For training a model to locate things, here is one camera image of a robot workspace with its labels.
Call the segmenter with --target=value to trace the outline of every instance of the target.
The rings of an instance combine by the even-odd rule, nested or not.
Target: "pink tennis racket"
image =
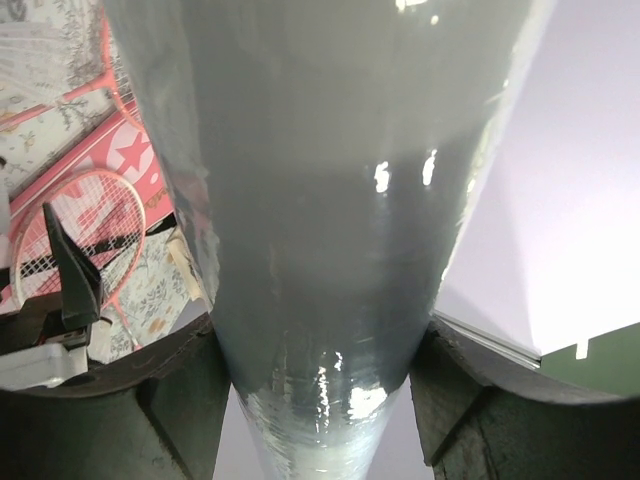
[[[11,287],[18,306],[27,298],[61,288],[44,222],[44,202],[51,203],[65,231],[100,270],[104,307],[114,306],[134,347],[140,348],[118,302],[118,292],[135,269],[144,241],[145,213],[138,192],[121,175],[91,170],[34,202],[13,247]]]
[[[91,80],[68,93],[65,93],[59,103],[68,103],[75,100],[82,95],[86,95],[89,92],[98,90],[101,88],[107,88],[111,92],[116,107],[132,125],[141,131],[144,131],[142,126],[142,119],[138,113],[138,106],[133,95],[133,90],[129,82],[129,77],[122,67],[120,62],[120,56],[115,47],[113,38],[111,38],[109,24],[107,18],[102,13],[102,31],[101,37],[101,56],[102,63],[104,64],[104,72],[99,76]],[[0,131],[15,127],[27,120],[30,120],[38,115],[55,108],[56,105],[37,105],[29,108],[21,113],[13,115],[0,122]]]

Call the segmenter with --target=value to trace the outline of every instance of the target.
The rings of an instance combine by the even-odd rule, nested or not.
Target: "wrapped plastic film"
[[[552,0],[106,0],[247,418],[365,478]]]

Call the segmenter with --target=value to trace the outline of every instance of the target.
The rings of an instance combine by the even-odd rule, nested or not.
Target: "pink box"
[[[147,228],[173,212],[149,137],[116,112],[11,202],[10,241],[15,240],[21,221],[43,194],[69,176],[95,168],[118,172],[131,182],[144,204]],[[6,268],[11,265],[11,245],[3,243],[0,267]],[[0,313],[15,310],[8,298],[10,287],[2,293]]]

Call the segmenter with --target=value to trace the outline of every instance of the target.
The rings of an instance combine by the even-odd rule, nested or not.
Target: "white wall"
[[[440,310],[542,353],[640,321],[638,32],[559,2]]]

